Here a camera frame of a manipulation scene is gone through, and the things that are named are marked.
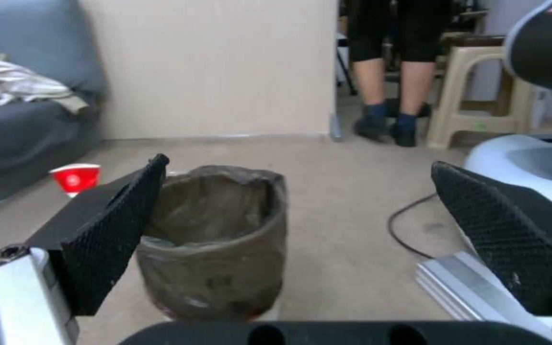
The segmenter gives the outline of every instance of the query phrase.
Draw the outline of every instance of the sofa cushion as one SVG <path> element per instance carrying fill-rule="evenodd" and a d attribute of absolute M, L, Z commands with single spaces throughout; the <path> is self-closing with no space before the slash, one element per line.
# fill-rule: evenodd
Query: sofa cushion
<path fill-rule="evenodd" d="M 75 90 L 104 91 L 103 70 L 78 0 L 0 0 L 0 53 Z"/>
<path fill-rule="evenodd" d="M 82 116 L 70 115 L 53 101 L 0 106 L 0 174 L 31 162 L 56 147 L 79 140 L 98 119 L 94 102 Z"/>

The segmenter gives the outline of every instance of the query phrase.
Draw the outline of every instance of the red plastic cup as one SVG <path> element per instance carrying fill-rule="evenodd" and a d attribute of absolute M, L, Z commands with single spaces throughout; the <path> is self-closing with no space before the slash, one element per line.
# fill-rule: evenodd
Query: red plastic cup
<path fill-rule="evenodd" d="M 50 174 L 59 183 L 63 191 L 74 198 L 83 190 L 94 188 L 99 181 L 99 170 L 97 164 L 70 164 L 61 166 L 50 171 Z"/>

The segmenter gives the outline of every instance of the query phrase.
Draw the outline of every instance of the garbage bag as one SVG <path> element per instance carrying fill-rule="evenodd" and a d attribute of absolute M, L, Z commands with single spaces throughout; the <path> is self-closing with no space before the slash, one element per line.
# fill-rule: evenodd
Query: garbage bag
<path fill-rule="evenodd" d="M 182 320 L 250 320 L 282 288 L 282 175 L 203 166 L 164 181 L 136 258 L 150 299 Z"/>

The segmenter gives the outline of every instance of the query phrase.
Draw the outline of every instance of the shoe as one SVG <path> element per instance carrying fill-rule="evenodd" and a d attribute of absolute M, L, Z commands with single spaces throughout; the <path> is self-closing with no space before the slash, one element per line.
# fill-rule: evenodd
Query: shoe
<path fill-rule="evenodd" d="M 376 142 L 383 142 L 383 136 L 387 134 L 386 118 L 370 118 L 364 114 L 353 125 L 356 135 Z"/>
<path fill-rule="evenodd" d="M 397 123 L 393 124 L 389 130 L 391 137 L 395 140 L 397 146 L 415 147 L 416 146 L 416 128 L 402 131 Z"/>

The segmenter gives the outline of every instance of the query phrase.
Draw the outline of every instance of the blue sock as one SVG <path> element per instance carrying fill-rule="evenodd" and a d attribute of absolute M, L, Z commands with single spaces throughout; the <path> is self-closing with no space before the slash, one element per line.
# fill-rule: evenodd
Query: blue sock
<path fill-rule="evenodd" d="M 416 116 L 399 113 L 397 116 L 397 127 L 403 131 L 416 130 Z"/>
<path fill-rule="evenodd" d="M 366 117 L 373 122 L 382 122 L 385 120 L 387 107 L 385 103 L 366 105 Z"/>

